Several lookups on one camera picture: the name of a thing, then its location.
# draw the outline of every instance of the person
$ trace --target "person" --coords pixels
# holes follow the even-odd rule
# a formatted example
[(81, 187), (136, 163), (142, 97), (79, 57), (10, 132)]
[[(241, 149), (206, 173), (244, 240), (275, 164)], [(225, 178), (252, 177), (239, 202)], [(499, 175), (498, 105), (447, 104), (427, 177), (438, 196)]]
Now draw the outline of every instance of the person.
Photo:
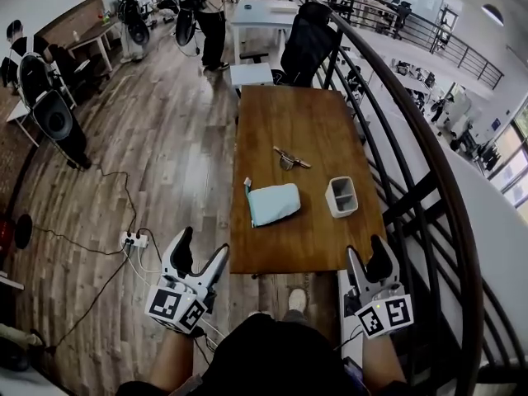
[(205, 0), (205, 5), (196, 12), (196, 20), (205, 35), (204, 53), (201, 62), (205, 70), (220, 71), (229, 67), (222, 62), (225, 42), (225, 13), (222, 0)]
[[(117, 396), (365, 394), (346, 373), (338, 348), (332, 349), (327, 339), (310, 327), (304, 316), (306, 303), (304, 291), (295, 289), (282, 321), (265, 313), (250, 314), (218, 345), (202, 376), (191, 377), (193, 337), (167, 330), (148, 382), (124, 383)], [(363, 379), (373, 394), (408, 394), (389, 337), (364, 340)]]
[(431, 123), (436, 123), (444, 111), (447, 111), (447, 108), (455, 99), (451, 94), (448, 94), (445, 98), (439, 100), (436, 104), (433, 104), (431, 111), (436, 111), (435, 115), (431, 118)]
[[(7, 42), (10, 44), (11, 48), (9, 54), (2, 61), (2, 81), (3, 86), (8, 87), (12, 85), (13, 87), (18, 86), (17, 79), (17, 70), (18, 64), (13, 60), (15, 55), (22, 57), (27, 49), (27, 37), (24, 36), (24, 26), (17, 19), (9, 24), (7, 27)], [(33, 37), (33, 51), (39, 54), (46, 63), (53, 62), (53, 58), (48, 49), (50, 44), (41, 36), (35, 35)]]
[[(112, 2), (113, 12), (117, 12), (119, 4), (120, 0), (114, 0)], [(129, 33), (128, 26), (121, 21), (119, 23), (121, 33), (121, 45), (123, 46), (123, 57), (121, 58), (121, 63), (125, 64), (131, 61), (141, 61), (144, 56), (143, 47), (139, 44), (136, 44), (134, 40), (132, 40), (132, 36)]]

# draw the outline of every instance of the person sitting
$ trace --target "person sitting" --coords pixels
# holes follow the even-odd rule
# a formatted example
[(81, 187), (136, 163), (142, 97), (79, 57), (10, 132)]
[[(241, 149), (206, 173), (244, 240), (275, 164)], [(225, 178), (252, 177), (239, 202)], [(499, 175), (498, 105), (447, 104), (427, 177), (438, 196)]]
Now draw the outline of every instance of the person sitting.
[(17, 19), (9, 24), (7, 27), (7, 42), (11, 48), (8, 57), (2, 61), (2, 81), (3, 86), (8, 87), (10, 84), (13, 87), (18, 87), (17, 70), (19, 60), (27, 51), (33, 51), (39, 54), (46, 63), (53, 62), (53, 57), (49, 51), (50, 44), (44, 38), (35, 35), (33, 36), (32, 48), (27, 48), (27, 37), (24, 36), (24, 26)]

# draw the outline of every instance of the black cable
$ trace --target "black cable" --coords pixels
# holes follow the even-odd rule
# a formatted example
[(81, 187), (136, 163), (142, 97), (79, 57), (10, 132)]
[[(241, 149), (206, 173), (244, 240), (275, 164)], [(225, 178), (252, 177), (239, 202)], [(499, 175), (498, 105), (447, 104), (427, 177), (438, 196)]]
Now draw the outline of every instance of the black cable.
[(200, 345), (198, 344), (198, 341), (197, 341), (196, 339), (195, 339), (195, 344), (196, 344), (196, 346), (198, 347), (198, 349), (200, 350), (201, 355), (204, 357), (205, 362), (207, 362), (207, 365), (208, 365), (208, 366), (211, 366), (211, 363), (210, 363), (209, 360), (207, 359), (207, 356), (205, 356), (205, 352), (204, 352), (204, 350), (200, 347)]
[(142, 230), (146, 230), (147, 232), (150, 233), (150, 237), (152, 238), (152, 242), (154, 244), (154, 247), (156, 248), (156, 253), (158, 254), (159, 262), (162, 262), (162, 256), (159, 253), (159, 248), (158, 248), (158, 244), (156, 243), (156, 239), (154, 238), (154, 233), (149, 228), (139, 228), (138, 233), (141, 232)]
[(117, 267), (117, 270), (114, 271), (114, 273), (108, 278), (105, 284), (101, 287), (101, 290), (99, 290), (99, 292), (97, 293), (96, 297), (93, 299), (92, 303), (90, 304), (90, 307), (86, 310), (86, 312), (75, 322), (75, 324), (68, 330), (68, 332), (59, 339), (59, 342), (56, 345), (46, 347), (45, 351), (50, 353), (52, 356), (55, 354), (55, 352), (57, 351), (57, 348), (60, 346), (62, 342), (64, 342), (64, 339), (66, 339), (66, 337), (68, 337), (70, 333), (73, 330), (75, 330), (75, 328), (88, 316), (90, 311), (92, 311), (92, 308), (95, 306), (97, 300), (102, 295), (105, 288), (112, 281), (112, 279), (117, 276), (117, 273), (119, 273), (121, 268), (125, 266), (129, 258), (130, 258), (129, 254), (125, 252), (125, 260), (119, 265), (119, 267)]
[(78, 247), (81, 247), (82, 249), (86, 249), (88, 252), (96, 252), (96, 253), (102, 254), (102, 255), (116, 255), (116, 254), (118, 254), (118, 253), (123, 251), (122, 249), (120, 249), (119, 251), (114, 251), (114, 252), (103, 252), (103, 251), (99, 251), (97, 249), (90, 249), (89, 247), (85, 247), (85, 246), (81, 245), (80, 243), (74, 242), (72, 239), (68, 238), (67, 236), (64, 236), (63, 234), (55, 232), (54, 230), (44, 229), (44, 228), (41, 228), (40, 226), (37, 226), (37, 225), (33, 225), (33, 228), (37, 229), (37, 230), (40, 230), (41, 232), (52, 233), (57, 238), (64, 238), (68, 242), (72, 243), (73, 245), (77, 245)]
[(213, 347), (212, 343), (207, 338), (207, 335), (205, 335), (205, 345), (207, 346), (207, 349), (209, 349), (211, 351), (211, 353), (213, 353), (213, 354), (215, 353), (216, 349)]
[(93, 163), (93, 166), (97, 166), (97, 168), (99, 170), (101, 170), (101, 174), (102, 174), (103, 177), (107, 177), (107, 176), (111, 176), (111, 175), (120, 175), (120, 174), (125, 175), (125, 191), (126, 191), (126, 195), (129, 197), (130, 206), (132, 207), (132, 210), (134, 211), (134, 217), (130, 221), (129, 228), (127, 230), (127, 232), (130, 233), (130, 229), (132, 229), (132, 224), (135, 226), (135, 220), (138, 217), (138, 213), (135, 210), (134, 202), (132, 202), (132, 197), (130, 196), (130, 191), (129, 191), (129, 187), (128, 187), (130, 174), (128, 172), (110, 172), (110, 173), (105, 173), (105, 171), (102, 169), (102, 165), (101, 164)]
[(355, 327), (354, 327), (354, 330), (352, 330), (352, 332), (350, 333), (350, 338), (348, 338), (347, 340), (345, 340), (341, 345), (334, 347), (333, 350), (336, 351), (337, 349), (340, 349), (340, 348), (344, 347), (348, 342), (353, 341), (356, 337), (358, 337), (358, 336), (360, 336), (361, 334), (363, 334), (363, 332), (361, 331), (361, 332), (355, 334), (354, 336), (352, 336), (352, 334), (353, 334), (358, 328), (360, 328), (360, 327), (361, 327), (361, 325), (355, 326)]

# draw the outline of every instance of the shoe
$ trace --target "shoe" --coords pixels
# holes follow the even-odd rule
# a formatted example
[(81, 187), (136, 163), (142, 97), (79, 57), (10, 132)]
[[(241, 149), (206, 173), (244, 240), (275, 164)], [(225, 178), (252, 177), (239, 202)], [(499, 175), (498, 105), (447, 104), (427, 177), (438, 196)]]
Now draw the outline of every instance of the shoe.
[(222, 62), (222, 63), (220, 64), (220, 66), (219, 66), (218, 68), (216, 68), (216, 70), (225, 70), (225, 69), (227, 69), (228, 67), (229, 67), (229, 63), (224, 63), (224, 62)]
[(306, 292), (302, 289), (293, 289), (288, 299), (288, 309), (296, 309), (301, 313), (306, 310)]
[(209, 70), (211, 72), (219, 72), (221, 70), (225, 70), (229, 67), (229, 63), (220, 63), (219, 66), (216, 68), (211, 68), (210, 66), (205, 66), (205, 70)]

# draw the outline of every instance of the wooden table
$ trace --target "wooden table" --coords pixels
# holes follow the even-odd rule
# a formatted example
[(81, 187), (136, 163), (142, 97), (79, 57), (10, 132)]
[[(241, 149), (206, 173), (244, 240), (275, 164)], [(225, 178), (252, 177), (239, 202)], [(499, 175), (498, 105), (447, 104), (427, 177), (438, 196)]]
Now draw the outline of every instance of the wooden table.
[[(281, 170), (273, 145), (312, 168)], [(359, 209), (334, 219), (324, 192), (330, 179), (339, 176), (352, 178)], [(246, 177), (252, 189), (294, 183), (300, 210), (281, 222), (252, 229)], [(347, 245), (368, 259), (374, 233), (385, 237), (380, 203), (342, 95), (312, 88), (243, 87), (231, 207), (231, 272), (343, 270)]]
[(109, 23), (103, 25), (101, 22), (97, 23), (96, 25), (92, 26), (88, 31), (86, 31), (84, 34), (82, 34), (79, 37), (79, 41), (75, 41), (72, 44), (70, 44), (67, 47), (67, 50), (75, 50), (79, 47), (83, 47), (84, 45), (91, 44), (92, 42), (96, 41), (97, 46), (99, 47), (99, 51), (101, 51), (101, 55), (103, 60), (105, 61), (106, 68), (108, 69), (108, 72), (111, 72), (113, 70), (112, 65), (110, 63), (110, 59), (108, 59), (108, 54), (106, 53), (106, 50), (110, 50), (110, 43), (108, 42), (108, 38), (106, 37), (106, 33), (110, 31), (114, 26), (117, 25), (117, 20), (111, 20)]

